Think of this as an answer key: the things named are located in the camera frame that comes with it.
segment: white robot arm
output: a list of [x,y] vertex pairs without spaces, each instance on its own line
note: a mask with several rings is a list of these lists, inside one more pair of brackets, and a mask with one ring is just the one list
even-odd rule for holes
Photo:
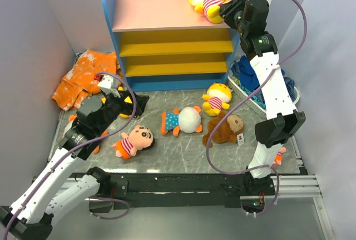
[[[249,169],[272,166],[279,149],[305,121],[304,113],[297,112],[286,89],[274,37],[265,30],[271,2],[231,0],[220,6],[220,16],[240,34],[241,49],[250,61],[259,84],[262,85],[270,77],[262,87],[267,120],[255,126],[258,143]],[[271,174],[271,169],[261,167],[250,173],[253,179],[262,179]]]
[[[104,75],[98,87],[106,97],[105,103],[97,96],[84,99],[71,128],[65,133],[60,146],[43,172],[10,207],[0,207],[0,223],[4,226],[8,225],[11,218],[17,216],[10,227],[10,232],[18,239],[47,239],[53,226],[77,204],[94,195],[108,193],[110,175],[95,167],[76,185],[55,196],[67,178],[84,163],[101,141],[93,141],[71,155],[68,153],[69,150],[100,136],[123,111],[133,112],[132,105],[128,106],[124,102],[129,92],[119,93],[118,81],[112,76]],[[57,163],[60,164],[54,170],[53,166]],[[23,206],[25,199],[33,192],[35,192],[33,197],[26,206]]]

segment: plush bear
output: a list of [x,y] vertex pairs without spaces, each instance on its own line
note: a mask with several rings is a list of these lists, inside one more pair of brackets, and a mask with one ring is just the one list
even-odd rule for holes
[[[224,111],[220,111],[219,115],[211,119],[207,123],[207,134],[202,138],[202,143],[206,146],[207,140],[210,137],[212,130],[215,129],[217,124],[226,115]],[[225,142],[235,143],[237,142],[237,135],[242,133],[244,130],[244,122],[240,116],[230,115],[227,120],[218,128],[217,132],[212,137],[212,140],[217,144],[222,144]]]

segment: red striped shirt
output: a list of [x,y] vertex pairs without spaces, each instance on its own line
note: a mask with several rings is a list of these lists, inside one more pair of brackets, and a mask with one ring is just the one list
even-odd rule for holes
[[131,148],[133,148],[134,146],[128,141],[128,138],[123,138],[121,140],[121,144],[122,144],[122,147],[124,148],[125,152],[131,156]]
[[221,5],[223,4],[224,1],[222,0],[204,0],[203,3],[202,3],[202,7],[204,9],[204,16],[207,17],[207,10],[209,9],[210,6],[213,6],[213,5]]
[[217,97],[212,97],[210,98],[208,101],[208,103],[210,103],[211,108],[213,109],[219,109],[221,110],[222,105],[223,105],[223,101],[221,101],[219,98]]

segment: orange towel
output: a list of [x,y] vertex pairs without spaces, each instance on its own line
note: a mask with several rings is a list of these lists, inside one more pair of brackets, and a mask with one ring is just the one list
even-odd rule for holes
[[91,50],[86,51],[79,57],[73,69],[62,78],[52,99],[63,110],[79,108],[84,98],[100,92],[98,81],[94,80],[95,73],[108,71],[115,74],[120,67],[117,67],[116,63],[114,52],[107,55]]

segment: cartoon face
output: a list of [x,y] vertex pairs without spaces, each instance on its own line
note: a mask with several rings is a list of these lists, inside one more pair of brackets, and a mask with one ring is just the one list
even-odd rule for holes
[[148,127],[137,125],[129,134],[128,140],[137,150],[142,150],[152,144],[154,135]]

